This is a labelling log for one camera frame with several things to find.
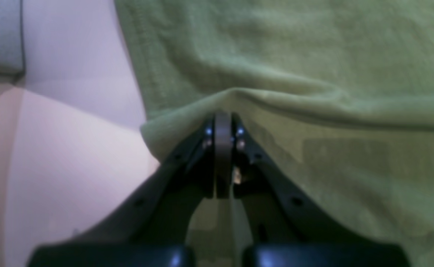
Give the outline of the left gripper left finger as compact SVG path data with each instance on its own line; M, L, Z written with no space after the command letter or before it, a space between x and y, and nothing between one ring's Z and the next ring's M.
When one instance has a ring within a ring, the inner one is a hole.
M158 170L102 221L38 247L29 267L193 267L191 216L214 193L215 117L180 142Z

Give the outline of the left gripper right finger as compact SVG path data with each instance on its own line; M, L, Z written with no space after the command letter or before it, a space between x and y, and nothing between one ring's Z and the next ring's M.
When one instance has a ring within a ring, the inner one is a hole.
M233 195L242 201L252 244L244 267L409 267L400 245L374 241L326 213L279 170L232 114Z

